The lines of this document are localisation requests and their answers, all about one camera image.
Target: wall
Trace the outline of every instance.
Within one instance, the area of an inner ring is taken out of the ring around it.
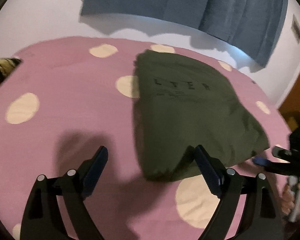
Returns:
[[[0,11],[0,57],[30,44],[65,36],[112,37],[151,41],[191,49],[225,61],[250,76],[277,106],[300,71],[300,44],[290,30],[300,6],[289,0],[282,34],[265,69],[239,49],[198,30],[156,19],[99,15],[80,17],[82,0],[8,0]]]

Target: human hand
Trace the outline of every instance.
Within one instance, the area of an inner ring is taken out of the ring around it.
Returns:
[[[282,192],[282,203],[281,203],[281,210],[285,215],[289,215],[291,210],[294,208],[294,196],[291,193],[290,186],[287,183],[284,186]]]

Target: bed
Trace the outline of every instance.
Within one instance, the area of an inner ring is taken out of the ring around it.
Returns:
[[[132,107],[138,80],[133,62],[146,49],[194,58],[227,77],[268,136],[270,149],[264,155],[280,161],[271,148],[288,149],[287,124],[254,81],[223,61],[125,39],[76,36],[39,42],[15,54],[23,62],[0,86],[0,219],[16,239],[37,176],[61,176],[78,168],[100,145],[108,148],[109,161],[85,205],[105,239],[181,240],[201,235],[218,205],[203,177],[147,182],[137,162]],[[247,176],[260,172],[250,160],[234,169]],[[279,197],[286,178],[266,176]],[[227,237],[236,232],[244,198]],[[59,200],[67,232],[75,238]]]

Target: folded t-shirt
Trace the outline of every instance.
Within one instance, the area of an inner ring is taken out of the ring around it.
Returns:
[[[199,175],[193,158],[199,144],[226,167],[269,148],[261,125],[213,67],[151,50],[138,55],[135,65],[140,98],[134,112],[141,115],[139,162],[146,179]]]

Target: curtain fold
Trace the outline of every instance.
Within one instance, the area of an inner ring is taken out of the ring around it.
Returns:
[[[189,26],[236,46],[265,67],[288,0],[84,0],[81,15],[123,13]]]

